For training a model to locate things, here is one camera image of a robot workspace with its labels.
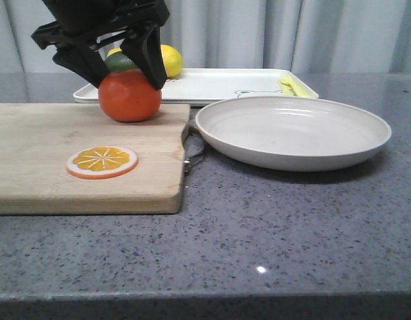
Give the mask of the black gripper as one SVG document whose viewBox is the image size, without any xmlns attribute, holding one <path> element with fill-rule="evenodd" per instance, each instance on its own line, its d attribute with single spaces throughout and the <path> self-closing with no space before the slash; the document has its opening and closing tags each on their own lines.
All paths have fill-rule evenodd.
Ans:
<svg viewBox="0 0 411 320">
<path fill-rule="evenodd" d="M 100 53 L 89 47 L 96 50 L 124 39 L 121 44 L 123 54 L 143 72 L 155 89 L 163 88 L 167 72 L 161 51 L 160 27 L 170 16 L 164 1 L 43 3 L 55 21 L 38 27 L 31 37 L 41 49 L 49 45 L 58 47 L 53 56 L 56 64 L 98 88 L 109 70 Z"/>
</svg>

